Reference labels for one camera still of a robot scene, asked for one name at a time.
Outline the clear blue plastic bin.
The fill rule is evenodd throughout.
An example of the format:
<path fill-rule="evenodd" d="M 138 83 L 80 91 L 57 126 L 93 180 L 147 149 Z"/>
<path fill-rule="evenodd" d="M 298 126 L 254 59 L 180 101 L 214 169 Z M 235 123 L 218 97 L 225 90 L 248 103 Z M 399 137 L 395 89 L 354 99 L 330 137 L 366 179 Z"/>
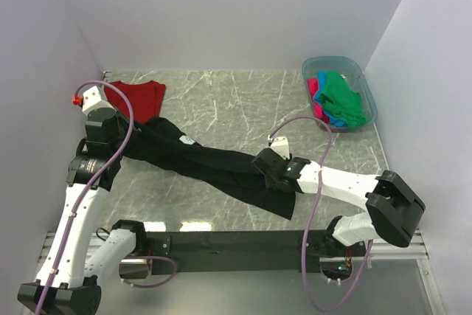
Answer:
<path fill-rule="evenodd" d="M 333 133 L 347 133 L 373 125 L 378 118 L 378 110 L 360 66 L 350 58 L 343 56 L 321 56 L 307 59 L 302 64 L 302 77 L 311 106 L 311 111 L 315 113 L 313 96 L 314 90 L 310 90 L 308 81 L 317 77 L 319 72 L 332 70 L 338 72 L 346 81 L 347 85 L 354 92 L 358 92 L 361 97 L 361 108 L 366 115 L 367 122 L 359 128 L 330 126 Z"/>

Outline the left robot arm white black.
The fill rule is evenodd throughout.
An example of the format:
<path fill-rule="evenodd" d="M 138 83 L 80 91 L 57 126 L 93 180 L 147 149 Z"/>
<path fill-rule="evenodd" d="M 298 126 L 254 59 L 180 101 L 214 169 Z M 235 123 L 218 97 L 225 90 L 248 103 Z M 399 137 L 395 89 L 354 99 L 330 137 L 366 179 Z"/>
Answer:
<path fill-rule="evenodd" d="M 34 314 L 95 314 L 102 286 L 118 277 L 121 261 L 148 249 L 143 223 L 120 220 L 99 249 L 87 255 L 94 224 L 121 168 L 128 124 L 110 107 L 86 114 L 86 138 L 69 164 L 55 238 L 35 281 L 18 291 L 18 301 Z"/>

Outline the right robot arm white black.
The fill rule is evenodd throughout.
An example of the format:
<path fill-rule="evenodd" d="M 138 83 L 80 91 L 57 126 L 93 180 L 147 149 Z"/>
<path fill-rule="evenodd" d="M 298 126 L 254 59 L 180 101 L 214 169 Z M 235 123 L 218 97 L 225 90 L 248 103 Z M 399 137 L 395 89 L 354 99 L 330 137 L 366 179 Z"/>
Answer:
<path fill-rule="evenodd" d="M 263 149 L 252 164 L 270 187 L 304 194 L 321 193 L 362 209 L 357 215 L 338 216 L 325 230 L 315 249 L 325 257 L 342 255 L 348 247 L 381 239 L 407 248 L 426 206 L 397 173 L 348 173 L 295 157 L 285 159 L 271 148 Z"/>

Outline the black t shirt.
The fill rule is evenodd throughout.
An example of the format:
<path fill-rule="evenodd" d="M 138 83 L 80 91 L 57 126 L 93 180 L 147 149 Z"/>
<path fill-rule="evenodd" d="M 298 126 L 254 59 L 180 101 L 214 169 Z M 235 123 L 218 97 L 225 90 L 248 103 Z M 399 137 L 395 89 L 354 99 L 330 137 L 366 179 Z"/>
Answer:
<path fill-rule="evenodd" d="M 122 155 L 204 181 L 279 217 L 290 220 L 294 213 L 295 193 L 267 187 L 265 176 L 252 164 L 253 156 L 203 146 L 163 117 L 135 122 Z"/>

